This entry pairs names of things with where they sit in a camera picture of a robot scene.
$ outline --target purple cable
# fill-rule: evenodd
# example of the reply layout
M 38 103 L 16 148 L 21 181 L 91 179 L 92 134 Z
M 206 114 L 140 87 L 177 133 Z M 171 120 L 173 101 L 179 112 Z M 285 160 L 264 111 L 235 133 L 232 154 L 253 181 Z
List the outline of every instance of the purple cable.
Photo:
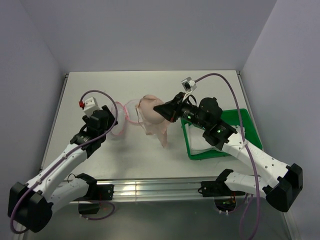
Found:
M 243 212 L 243 214 L 242 214 L 242 216 L 241 216 L 241 220 L 240 220 L 240 224 L 239 224 L 239 235 L 240 235 L 240 237 L 243 239 L 243 228 L 242 228 L 242 226 L 243 226 L 243 224 L 244 224 L 244 221 L 245 221 L 245 212 L 247 212 L 248 211 L 248 209 L 249 209 L 249 206 L 250 206 L 250 204 L 251 204 L 251 202 L 252 202 L 252 200 L 254 199 L 254 195 L 253 194 L 251 194 L 251 196 L 250 196 L 250 199 L 249 199 L 249 203 L 246 205 L 246 207 L 245 207 L 245 209 L 244 209 L 244 212 Z
M 110 213 L 108 213 L 107 215 L 103 216 L 103 217 L 97 217 L 97 218 L 94 218 L 94 217 L 88 217 L 86 215 L 82 215 L 81 217 L 85 218 L 85 219 L 88 219 L 88 220 L 92 220 L 92 221 L 98 221 L 98 220 L 103 220 L 103 219 L 106 219 L 108 217 L 110 217 L 116 210 L 116 206 L 110 202 L 110 201 L 99 201 L 99 200 L 90 200 L 89 202 L 91 203 L 106 203 L 106 204 L 109 204 L 111 205 L 112 207 L 112 210 Z
M 38 186 L 47 176 L 49 176 L 53 170 L 55 170 L 64 160 L 66 160 L 71 154 L 73 154 L 75 151 L 77 151 L 78 149 L 81 149 L 82 147 L 88 145 L 88 144 L 91 144 L 97 140 L 99 140 L 100 138 L 103 138 L 105 135 L 107 135 L 111 129 L 116 125 L 116 122 L 117 122 L 117 119 L 118 119 L 118 108 L 117 108 L 117 105 L 115 103 L 115 101 L 112 99 L 112 97 L 110 97 L 108 94 L 106 94 L 105 92 L 103 91 L 100 91 L 100 90 L 89 90 L 89 91 L 86 91 L 80 98 L 80 101 L 82 101 L 84 99 L 84 97 L 89 94 L 89 93 L 100 93 L 102 95 L 105 95 L 107 98 L 109 98 L 112 102 L 112 104 L 114 105 L 114 108 L 115 108 L 115 116 L 114 116 L 114 122 L 112 123 L 111 127 L 105 131 L 103 134 L 101 134 L 100 136 L 97 136 L 96 138 L 93 138 L 83 144 L 80 144 L 78 146 L 76 146 L 75 148 L 71 149 L 69 152 L 67 152 L 67 154 L 65 156 L 63 156 L 59 161 L 56 162 L 55 165 L 53 165 L 40 179 L 39 181 L 37 181 L 34 185 L 32 185 L 22 196 L 21 198 L 18 200 L 18 202 L 16 203 L 16 205 L 14 206 L 13 208 L 13 211 L 12 211 L 12 214 L 11 214 L 11 217 L 10 217 L 10 229 L 11 231 L 14 233 L 14 234 L 24 234 L 26 231 L 28 231 L 29 229 L 25 229 L 23 231 L 17 231 L 15 229 L 15 226 L 14 226 L 14 219 L 15 219 L 15 216 L 17 214 L 17 211 L 18 211 L 18 208 L 20 206 L 20 204 L 22 203 L 22 201 L 25 199 L 25 197 L 36 187 Z
M 229 89 L 230 89 L 230 91 L 232 93 L 232 96 L 233 96 L 233 99 L 234 99 L 234 102 L 235 102 L 235 106 L 236 106 L 236 110 L 237 110 L 238 116 L 239 116 L 239 123 L 240 123 L 240 131 L 241 131 L 242 142 L 245 142 L 244 126 L 243 126 L 243 122 L 242 122 L 242 117 L 241 117 L 239 104 L 238 104 L 238 101 L 237 101 L 236 94 L 235 94 L 233 88 L 231 87 L 230 83 L 228 82 L 228 80 L 223 75 L 221 75 L 219 73 L 209 73 L 207 75 L 204 75 L 204 76 L 198 78 L 197 80 L 195 80 L 195 82 L 197 83 L 200 80 L 205 79 L 205 78 L 210 77 L 210 76 L 218 76 L 218 77 L 222 78 L 225 81 L 225 83 L 228 85 L 228 87 L 229 87 Z M 254 158 L 253 158 L 253 156 L 252 156 L 247 144 L 245 145 L 245 149 L 248 152 L 248 155 L 250 157 L 250 161 L 251 161 L 251 164 L 252 164 L 252 169 L 253 169 L 253 174 L 254 174 L 254 181 L 255 181 L 255 191 L 256 191 L 256 221 L 255 221 L 255 227 L 254 227 L 254 230 L 253 230 L 252 234 L 248 238 L 248 240 L 252 240 L 254 238 L 254 236 L 256 235 L 257 231 L 258 231 L 258 226 L 259 226 L 259 221 L 260 221 L 260 191 L 259 191 L 258 172 L 257 172 L 257 168 L 256 168 L 256 164 L 255 164 Z M 245 210 L 243 212 L 241 221 L 245 217 L 250 204 L 251 204 L 251 201 L 246 206 L 246 208 L 245 208 Z M 240 237 L 243 239 L 243 236 L 241 235 L 241 233 L 242 233 L 241 225 L 242 225 L 242 223 L 240 222 L 239 233 L 240 233 Z

